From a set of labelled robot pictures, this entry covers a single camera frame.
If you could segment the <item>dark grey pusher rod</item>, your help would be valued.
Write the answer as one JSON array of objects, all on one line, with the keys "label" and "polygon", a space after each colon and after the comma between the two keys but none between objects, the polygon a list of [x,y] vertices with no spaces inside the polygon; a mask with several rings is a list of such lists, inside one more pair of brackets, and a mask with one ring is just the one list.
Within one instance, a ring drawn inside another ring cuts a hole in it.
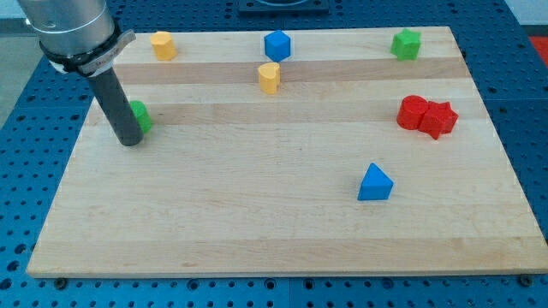
[{"label": "dark grey pusher rod", "polygon": [[144,133],[114,69],[89,76],[87,81],[119,142],[125,146],[139,144]]}]

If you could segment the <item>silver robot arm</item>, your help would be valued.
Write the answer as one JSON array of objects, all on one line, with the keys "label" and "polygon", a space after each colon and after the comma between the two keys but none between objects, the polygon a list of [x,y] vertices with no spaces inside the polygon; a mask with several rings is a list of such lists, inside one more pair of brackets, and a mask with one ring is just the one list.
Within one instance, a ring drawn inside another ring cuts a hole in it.
[{"label": "silver robot arm", "polygon": [[136,39],[122,31],[105,0],[19,0],[27,24],[54,68],[85,77],[119,142],[139,144],[144,133],[113,69],[115,58]]}]

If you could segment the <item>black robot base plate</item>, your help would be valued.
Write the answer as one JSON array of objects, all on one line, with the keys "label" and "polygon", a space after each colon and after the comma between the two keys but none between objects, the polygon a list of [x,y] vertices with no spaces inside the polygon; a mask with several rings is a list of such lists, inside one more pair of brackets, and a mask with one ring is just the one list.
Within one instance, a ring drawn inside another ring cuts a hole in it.
[{"label": "black robot base plate", "polygon": [[328,0],[239,0],[240,15],[328,13]]}]

